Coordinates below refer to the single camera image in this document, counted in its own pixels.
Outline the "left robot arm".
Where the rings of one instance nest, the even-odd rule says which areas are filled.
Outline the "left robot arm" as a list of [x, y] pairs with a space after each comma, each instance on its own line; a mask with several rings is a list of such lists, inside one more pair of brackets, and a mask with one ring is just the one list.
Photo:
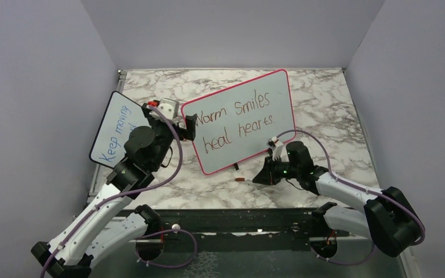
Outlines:
[[114, 166], [93, 201], [70, 226], [48, 242], [37, 242], [32, 255], [41, 264], [41, 277], [88, 277], [92, 269], [121, 245], [133, 239], [162, 238], [161, 218], [150, 206], [138, 206], [117, 226], [110, 221], [139, 194], [157, 188], [154, 173], [172, 143], [196, 136], [196, 115], [185, 116], [185, 126], [174, 122], [177, 110], [160, 101], [145, 103], [146, 126], [134, 128], [124, 143], [125, 155]]

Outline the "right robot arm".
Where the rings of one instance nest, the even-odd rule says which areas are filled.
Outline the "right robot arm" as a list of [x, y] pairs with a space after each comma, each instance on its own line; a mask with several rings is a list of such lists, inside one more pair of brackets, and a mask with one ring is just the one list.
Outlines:
[[276, 185], [281, 180], [296, 180], [303, 190], [344, 204], [330, 203], [314, 212], [311, 228], [317, 235], [347, 231], [371, 240], [390, 257], [398, 256], [422, 237], [420, 220], [399, 189], [371, 189], [334, 176], [313, 162], [301, 141], [287, 145], [269, 141], [269, 146], [269, 155], [253, 183]]

